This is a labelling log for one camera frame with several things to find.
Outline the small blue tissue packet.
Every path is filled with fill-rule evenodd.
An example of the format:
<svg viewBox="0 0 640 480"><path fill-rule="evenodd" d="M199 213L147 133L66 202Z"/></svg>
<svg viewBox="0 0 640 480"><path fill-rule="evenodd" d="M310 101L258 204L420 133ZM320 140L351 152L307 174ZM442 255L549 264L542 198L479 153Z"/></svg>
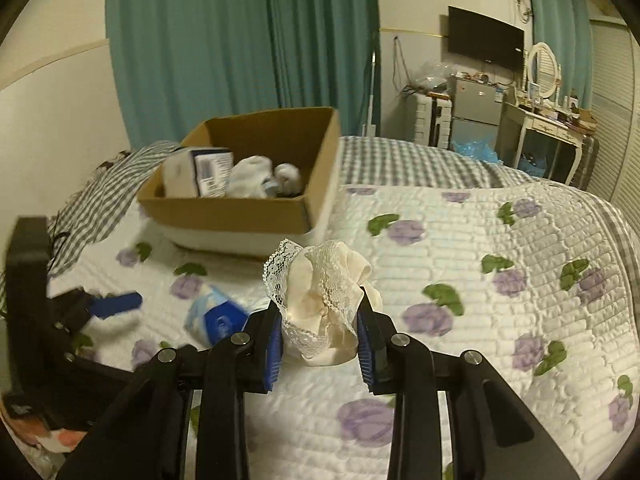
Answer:
<svg viewBox="0 0 640 480"><path fill-rule="evenodd" d="M184 328L199 344L210 348L240 332L247 319L247 310L215 286L208 286L205 294L193 301Z"/></svg>

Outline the navy white tissue pack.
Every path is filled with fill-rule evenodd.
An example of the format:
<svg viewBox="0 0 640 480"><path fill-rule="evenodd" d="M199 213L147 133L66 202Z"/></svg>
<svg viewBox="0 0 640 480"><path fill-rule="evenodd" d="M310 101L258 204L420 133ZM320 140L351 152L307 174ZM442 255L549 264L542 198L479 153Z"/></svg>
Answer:
<svg viewBox="0 0 640 480"><path fill-rule="evenodd" d="M162 178L167 198L222 197L233 154L228 148L183 148L165 159Z"/></svg>

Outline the white knit glove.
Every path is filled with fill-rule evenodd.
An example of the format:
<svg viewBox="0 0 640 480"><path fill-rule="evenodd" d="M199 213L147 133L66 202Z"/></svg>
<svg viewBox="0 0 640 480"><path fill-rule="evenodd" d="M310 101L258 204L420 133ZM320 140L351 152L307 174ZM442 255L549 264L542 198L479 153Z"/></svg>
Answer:
<svg viewBox="0 0 640 480"><path fill-rule="evenodd" d="M277 190L271 160L255 155L233 166L226 195L231 198L273 198L277 196Z"/></svg>

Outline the cream lace cloth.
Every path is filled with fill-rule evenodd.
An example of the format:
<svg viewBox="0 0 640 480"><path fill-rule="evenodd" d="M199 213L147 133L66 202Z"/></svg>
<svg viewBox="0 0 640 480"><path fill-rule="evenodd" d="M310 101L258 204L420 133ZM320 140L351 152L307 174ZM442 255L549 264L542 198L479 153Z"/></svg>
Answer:
<svg viewBox="0 0 640 480"><path fill-rule="evenodd" d="M373 310L383 310L371 274L369 261L339 240L308 247L282 240L262 279L280 311L285 359L315 367L352 360L360 302L367 299Z"/></svg>

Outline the white socks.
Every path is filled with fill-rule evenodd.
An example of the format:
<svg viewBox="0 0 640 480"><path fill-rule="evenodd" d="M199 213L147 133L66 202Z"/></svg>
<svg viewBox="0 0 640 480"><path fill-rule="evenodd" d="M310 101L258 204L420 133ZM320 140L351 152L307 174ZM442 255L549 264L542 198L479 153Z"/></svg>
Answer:
<svg viewBox="0 0 640 480"><path fill-rule="evenodd" d="M279 196L294 197L303 192L302 176L296 166L284 162L273 169L273 177L278 185Z"/></svg>

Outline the grey checked blanket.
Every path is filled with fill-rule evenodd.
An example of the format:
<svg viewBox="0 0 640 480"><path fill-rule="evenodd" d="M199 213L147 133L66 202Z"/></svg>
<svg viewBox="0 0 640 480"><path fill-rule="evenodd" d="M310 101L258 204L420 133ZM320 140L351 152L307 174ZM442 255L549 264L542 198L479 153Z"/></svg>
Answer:
<svg viewBox="0 0 640 480"><path fill-rule="evenodd" d="M416 185L466 190L512 188L533 181L515 169L407 141L344 136L342 148L341 179L348 185ZM177 150L174 142L158 141L104 162L85 188L51 219L51 234L70 236L56 244L61 252L49 271L56 292L65 286L90 286L106 278L105 265L115 261L113 255L99 258L99 262L93 264L81 254L87 247L106 240L122 219L144 217L134 196L160 163Z"/></svg>

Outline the brown cardboard box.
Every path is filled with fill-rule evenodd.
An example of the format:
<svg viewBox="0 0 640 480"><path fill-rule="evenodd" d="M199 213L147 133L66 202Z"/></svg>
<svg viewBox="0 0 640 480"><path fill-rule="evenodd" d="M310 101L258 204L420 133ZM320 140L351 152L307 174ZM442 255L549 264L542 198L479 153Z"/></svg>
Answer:
<svg viewBox="0 0 640 480"><path fill-rule="evenodd" d="M177 246L267 257L285 238L322 242L341 161L333 107L216 117L183 139L142 184L138 201Z"/></svg>

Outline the large teal curtain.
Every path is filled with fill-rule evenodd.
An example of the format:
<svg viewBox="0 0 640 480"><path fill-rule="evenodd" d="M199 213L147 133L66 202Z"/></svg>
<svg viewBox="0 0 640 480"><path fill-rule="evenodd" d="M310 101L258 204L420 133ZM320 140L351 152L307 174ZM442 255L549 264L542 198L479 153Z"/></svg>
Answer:
<svg viewBox="0 0 640 480"><path fill-rule="evenodd" d="M330 106L360 136L378 0L105 0L132 145L208 118Z"/></svg>

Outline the blue plastic bags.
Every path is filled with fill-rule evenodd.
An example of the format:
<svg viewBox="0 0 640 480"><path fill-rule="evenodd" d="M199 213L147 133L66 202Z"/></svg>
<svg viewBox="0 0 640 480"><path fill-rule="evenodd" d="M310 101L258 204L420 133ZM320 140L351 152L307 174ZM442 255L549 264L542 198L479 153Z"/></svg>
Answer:
<svg viewBox="0 0 640 480"><path fill-rule="evenodd" d="M474 158L480 162L502 165L502 160L498 157L496 151L485 140L462 143L452 142L451 146L460 155Z"/></svg>

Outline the white dressing table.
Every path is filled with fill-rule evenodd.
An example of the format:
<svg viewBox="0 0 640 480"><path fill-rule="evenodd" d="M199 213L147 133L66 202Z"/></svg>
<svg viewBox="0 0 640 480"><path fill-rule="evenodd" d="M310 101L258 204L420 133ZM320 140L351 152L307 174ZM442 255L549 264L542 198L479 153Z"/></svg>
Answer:
<svg viewBox="0 0 640 480"><path fill-rule="evenodd" d="M585 136L557 120L513 104L503 104L495 151L502 162L518 169L544 164L544 178L570 184L582 160Z"/></svg>

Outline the white mop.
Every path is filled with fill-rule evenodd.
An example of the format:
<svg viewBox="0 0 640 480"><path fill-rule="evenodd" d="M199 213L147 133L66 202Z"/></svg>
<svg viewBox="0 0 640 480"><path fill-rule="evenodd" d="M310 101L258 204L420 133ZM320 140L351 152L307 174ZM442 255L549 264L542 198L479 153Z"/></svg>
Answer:
<svg viewBox="0 0 640 480"><path fill-rule="evenodd" d="M361 135L374 138L376 135L376 74L378 73L378 32L375 30L371 40L371 56L368 73L366 109L363 112Z"/></svg>

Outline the small silver fridge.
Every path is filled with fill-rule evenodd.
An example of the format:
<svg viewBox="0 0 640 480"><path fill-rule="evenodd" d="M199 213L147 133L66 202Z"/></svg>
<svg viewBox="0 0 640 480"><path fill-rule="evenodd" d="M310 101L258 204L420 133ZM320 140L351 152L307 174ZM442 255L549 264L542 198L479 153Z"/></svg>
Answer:
<svg viewBox="0 0 640 480"><path fill-rule="evenodd" d="M452 96L451 141L486 142L495 147L503 95L489 84L457 78Z"/></svg>

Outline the white oval mirror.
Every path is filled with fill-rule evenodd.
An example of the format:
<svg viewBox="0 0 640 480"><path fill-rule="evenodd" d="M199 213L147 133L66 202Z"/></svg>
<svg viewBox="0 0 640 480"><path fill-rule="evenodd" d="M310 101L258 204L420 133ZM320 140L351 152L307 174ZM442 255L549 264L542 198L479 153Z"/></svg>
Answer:
<svg viewBox="0 0 640 480"><path fill-rule="evenodd" d="M526 58L526 90L531 99L548 100L555 95L561 82L561 66L551 47L537 42Z"/></svg>

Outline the narrow teal curtain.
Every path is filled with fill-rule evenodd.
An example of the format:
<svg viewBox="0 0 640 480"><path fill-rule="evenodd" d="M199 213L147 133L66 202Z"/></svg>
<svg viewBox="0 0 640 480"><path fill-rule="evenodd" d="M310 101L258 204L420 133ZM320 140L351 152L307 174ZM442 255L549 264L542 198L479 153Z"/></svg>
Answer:
<svg viewBox="0 0 640 480"><path fill-rule="evenodd" d="M562 66L561 98L576 91L588 110L592 97L592 37L587 0L530 0L535 42L548 44Z"/></svg>

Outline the black wall television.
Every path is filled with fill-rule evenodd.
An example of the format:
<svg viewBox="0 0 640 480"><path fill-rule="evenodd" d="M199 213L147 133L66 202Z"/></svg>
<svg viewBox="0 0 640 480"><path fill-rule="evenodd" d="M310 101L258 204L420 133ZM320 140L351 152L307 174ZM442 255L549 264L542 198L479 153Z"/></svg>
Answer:
<svg viewBox="0 0 640 480"><path fill-rule="evenodd" d="M448 6L448 50L518 72L524 64L524 32L495 18Z"/></svg>

